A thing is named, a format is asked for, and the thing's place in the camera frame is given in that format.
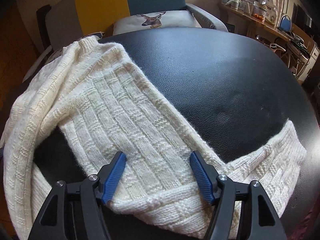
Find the cream knitted sweater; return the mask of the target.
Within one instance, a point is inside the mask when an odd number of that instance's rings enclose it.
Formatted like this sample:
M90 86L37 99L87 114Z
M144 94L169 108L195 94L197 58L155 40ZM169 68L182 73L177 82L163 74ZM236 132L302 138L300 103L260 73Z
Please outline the cream knitted sweater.
M45 65L14 102L1 137L4 191L20 239L27 239L50 185L34 164L37 146L60 128L85 174L117 151L127 156L110 202L116 213L202 238L212 209L189 164L199 151L234 181L261 182L278 215L291 197L306 149L292 121L256 151L229 163L198 135L118 43L73 42Z

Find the blue folding chair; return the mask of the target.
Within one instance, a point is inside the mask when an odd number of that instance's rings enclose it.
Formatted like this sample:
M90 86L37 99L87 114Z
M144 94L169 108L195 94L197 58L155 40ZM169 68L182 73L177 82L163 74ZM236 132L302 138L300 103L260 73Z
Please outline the blue folding chair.
M291 28L292 28L291 18L289 17L289 15L284 14L280 19L278 29L280 31L290 32Z

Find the black leather ottoman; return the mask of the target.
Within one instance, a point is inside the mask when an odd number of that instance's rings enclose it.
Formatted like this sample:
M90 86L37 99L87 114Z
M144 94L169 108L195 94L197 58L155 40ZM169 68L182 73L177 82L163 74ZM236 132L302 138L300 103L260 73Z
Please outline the black leather ottoman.
M208 29L159 29L106 38L121 44L147 79L198 135L229 163L250 154L292 121L306 158L281 217L287 236L302 239L313 218L303 220L319 194L319 128L306 94L279 57L240 35ZM33 162L48 184L85 175L60 128L37 146ZM148 224L132 214L108 214L117 239L191 239Z

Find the geometric print pillow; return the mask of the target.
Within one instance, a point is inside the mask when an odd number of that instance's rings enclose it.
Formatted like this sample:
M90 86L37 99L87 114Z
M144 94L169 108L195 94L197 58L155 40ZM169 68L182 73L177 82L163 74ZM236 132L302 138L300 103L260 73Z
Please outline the geometric print pillow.
M40 66L47 65L48 63L59 58L63 54L63 49L64 47L58 50L54 50L51 45L47 49L45 49L44 52L37 58L37 60L33 63L33 65L27 71L22 82L25 82L33 74L35 74L37 68L39 68Z

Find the wooden side table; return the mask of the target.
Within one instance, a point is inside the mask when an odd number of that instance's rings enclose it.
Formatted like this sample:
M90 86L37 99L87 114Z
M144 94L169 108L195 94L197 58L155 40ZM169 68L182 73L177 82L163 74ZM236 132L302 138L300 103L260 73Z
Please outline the wooden side table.
M275 52L287 65L299 84L302 84L319 56L314 40L292 23L290 32L280 31L276 25L262 22L245 15L243 11L232 9L229 5L218 5L221 20L228 21L228 14L234 14L248 22L246 36L253 38Z

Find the jars on table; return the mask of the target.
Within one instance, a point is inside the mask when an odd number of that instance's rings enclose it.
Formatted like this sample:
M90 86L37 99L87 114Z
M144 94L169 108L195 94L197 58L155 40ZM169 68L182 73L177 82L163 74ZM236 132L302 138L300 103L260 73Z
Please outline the jars on table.
M245 15L257 18L262 22L276 25L277 9L266 1L251 2L249 0L221 0L221 4L229 5L232 9L243 11Z

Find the deer print pillow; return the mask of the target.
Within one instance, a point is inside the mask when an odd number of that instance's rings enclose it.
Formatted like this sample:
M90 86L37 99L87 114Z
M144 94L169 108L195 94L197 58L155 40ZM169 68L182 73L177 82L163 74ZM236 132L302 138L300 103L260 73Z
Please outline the deer print pillow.
M113 35L171 27L200 28L201 26L188 10L161 11L122 18L114 24Z

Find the black monitor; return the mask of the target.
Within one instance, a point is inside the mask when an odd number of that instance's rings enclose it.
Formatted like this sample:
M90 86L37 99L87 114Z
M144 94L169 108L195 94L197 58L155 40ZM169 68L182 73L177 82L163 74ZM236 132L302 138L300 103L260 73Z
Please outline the black monitor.
M308 35L313 35L312 19L300 5L293 4L292 23Z

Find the grey yellow blue sofa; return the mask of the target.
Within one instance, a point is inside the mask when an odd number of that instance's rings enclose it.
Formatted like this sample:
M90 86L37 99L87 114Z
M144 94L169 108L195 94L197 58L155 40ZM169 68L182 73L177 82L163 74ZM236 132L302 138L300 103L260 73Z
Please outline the grey yellow blue sofa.
M185 0L17 0L22 21L39 51L54 50L92 33L113 34L114 24L138 14L188 10L204 28L226 26L205 10Z

